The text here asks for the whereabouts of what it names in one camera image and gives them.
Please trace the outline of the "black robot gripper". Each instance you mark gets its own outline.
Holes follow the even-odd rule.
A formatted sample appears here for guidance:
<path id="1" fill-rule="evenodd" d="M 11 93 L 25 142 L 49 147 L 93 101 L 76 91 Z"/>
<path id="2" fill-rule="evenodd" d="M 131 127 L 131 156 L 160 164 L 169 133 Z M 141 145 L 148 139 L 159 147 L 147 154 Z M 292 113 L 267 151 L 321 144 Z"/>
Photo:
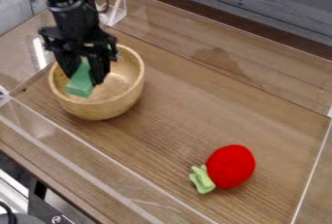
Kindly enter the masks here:
<path id="1" fill-rule="evenodd" d="M 81 66 L 81 57 L 89 57 L 93 84 L 102 84 L 110 72 L 110 61 L 117 60 L 118 49 L 117 38 L 101 29 L 97 9 L 84 4 L 50 6 L 49 10 L 56 25 L 39 29 L 45 49 L 54 53 L 69 78 Z"/>

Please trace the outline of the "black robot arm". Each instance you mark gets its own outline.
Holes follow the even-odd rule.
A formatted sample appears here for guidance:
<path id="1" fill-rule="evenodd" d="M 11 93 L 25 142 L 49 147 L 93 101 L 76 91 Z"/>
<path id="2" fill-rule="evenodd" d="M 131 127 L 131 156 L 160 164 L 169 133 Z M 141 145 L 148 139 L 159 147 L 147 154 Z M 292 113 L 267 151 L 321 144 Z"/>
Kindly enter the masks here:
<path id="1" fill-rule="evenodd" d="M 93 85 L 102 84 L 110 73 L 110 62 L 117 60 L 117 38 L 101 28 L 96 0 L 48 0 L 56 26 L 39 29 L 45 49 L 52 51 L 66 76 L 72 78 L 82 64 L 90 63 Z"/>

